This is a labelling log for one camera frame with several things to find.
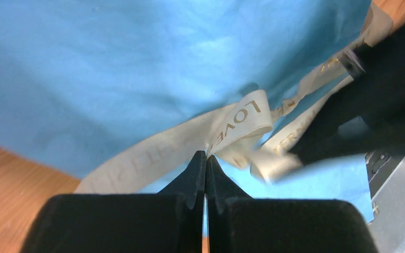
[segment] wooden table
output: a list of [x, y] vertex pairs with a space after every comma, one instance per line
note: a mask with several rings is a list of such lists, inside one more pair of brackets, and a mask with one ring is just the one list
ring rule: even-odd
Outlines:
[[[395, 27], [405, 22], [405, 0], [374, 2], [393, 18]], [[18, 252], [46, 200], [72, 192], [78, 184], [78, 179], [0, 149], [0, 253]]]

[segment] gray metal surface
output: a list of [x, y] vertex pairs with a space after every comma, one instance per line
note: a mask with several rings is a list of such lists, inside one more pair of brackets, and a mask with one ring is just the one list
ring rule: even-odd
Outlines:
[[376, 212], [369, 230], [379, 251], [405, 252], [405, 158], [372, 201]]

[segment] wooden surface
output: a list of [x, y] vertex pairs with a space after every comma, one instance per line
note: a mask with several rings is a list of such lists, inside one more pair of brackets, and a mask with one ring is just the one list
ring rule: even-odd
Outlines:
[[[394, 20], [405, 22], [405, 0], [375, 0]], [[51, 196], [72, 192], [79, 180], [0, 149], [0, 253], [18, 252], [40, 207]]]

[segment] wooden floor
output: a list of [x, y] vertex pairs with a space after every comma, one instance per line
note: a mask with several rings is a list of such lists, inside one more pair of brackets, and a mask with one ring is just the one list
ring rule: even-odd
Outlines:
[[[374, 2], [393, 18], [395, 27], [405, 22], [405, 0]], [[0, 253], [18, 252], [43, 203], [78, 184], [78, 179], [0, 149]]]

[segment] blurry black object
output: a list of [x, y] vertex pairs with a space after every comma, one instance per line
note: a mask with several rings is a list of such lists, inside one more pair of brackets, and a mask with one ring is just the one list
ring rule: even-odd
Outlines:
[[[290, 150], [304, 164], [376, 149], [405, 154], [405, 25], [354, 52], [365, 74], [330, 97]], [[367, 130], [346, 136], [340, 129], [347, 124]]]
[[351, 204], [253, 199], [203, 151], [158, 194], [53, 197], [21, 252], [201, 252], [204, 192], [210, 252], [377, 252]]

